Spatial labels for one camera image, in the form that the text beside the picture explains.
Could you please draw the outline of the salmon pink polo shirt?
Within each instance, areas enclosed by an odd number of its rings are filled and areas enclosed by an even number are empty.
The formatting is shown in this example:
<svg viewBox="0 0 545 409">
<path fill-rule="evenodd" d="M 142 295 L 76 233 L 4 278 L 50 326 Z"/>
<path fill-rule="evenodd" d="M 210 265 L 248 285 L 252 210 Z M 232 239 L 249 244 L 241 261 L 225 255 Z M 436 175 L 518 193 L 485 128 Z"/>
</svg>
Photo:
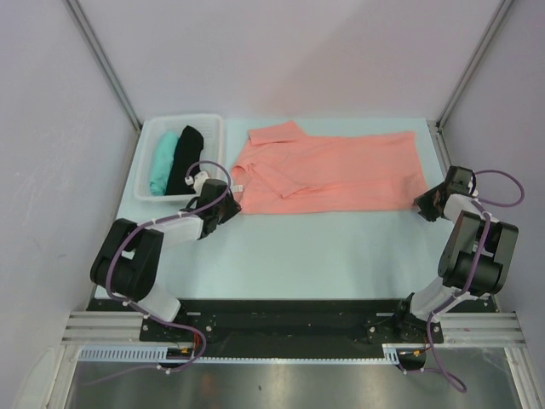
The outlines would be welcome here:
<svg viewBox="0 0 545 409">
<path fill-rule="evenodd" d="M 289 121 L 248 135 L 231 170 L 245 214 L 408 210 L 427 191 L 412 131 L 309 135 Z"/>
</svg>

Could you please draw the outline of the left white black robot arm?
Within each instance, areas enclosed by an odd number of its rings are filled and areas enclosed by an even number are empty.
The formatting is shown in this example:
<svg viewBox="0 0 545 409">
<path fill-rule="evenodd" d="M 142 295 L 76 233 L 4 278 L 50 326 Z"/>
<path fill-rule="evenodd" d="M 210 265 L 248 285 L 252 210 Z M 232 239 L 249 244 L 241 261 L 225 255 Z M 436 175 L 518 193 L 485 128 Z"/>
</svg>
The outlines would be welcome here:
<svg viewBox="0 0 545 409">
<path fill-rule="evenodd" d="M 159 331 L 169 340 L 183 338 L 187 318 L 182 304 L 157 282 L 162 251 L 204 239 L 241 211 L 231 188 L 222 180 L 197 183 L 197 196 L 171 216 L 138 224 L 117 219 L 90 269 L 90 279 L 108 296 L 157 319 Z"/>
</svg>

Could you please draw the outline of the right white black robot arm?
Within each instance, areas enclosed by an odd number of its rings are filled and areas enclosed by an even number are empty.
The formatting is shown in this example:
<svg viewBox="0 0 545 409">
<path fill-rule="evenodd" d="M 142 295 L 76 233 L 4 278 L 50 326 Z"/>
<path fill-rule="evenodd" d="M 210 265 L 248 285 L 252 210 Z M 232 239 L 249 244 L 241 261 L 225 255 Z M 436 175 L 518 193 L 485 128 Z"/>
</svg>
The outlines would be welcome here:
<svg viewBox="0 0 545 409">
<path fill-rule="evenodd" d="M 497 294 L 504 286 L 519 236 L 516 226 L 496 219 L 481 201 L 445 183 L 414 200 L 428 222 L 453 222 L 439 258 L 438 276 L 400 302 L 393 333 L 412 343 L 430 337 L 433 323 L 462 302 Z"/>
</svg>

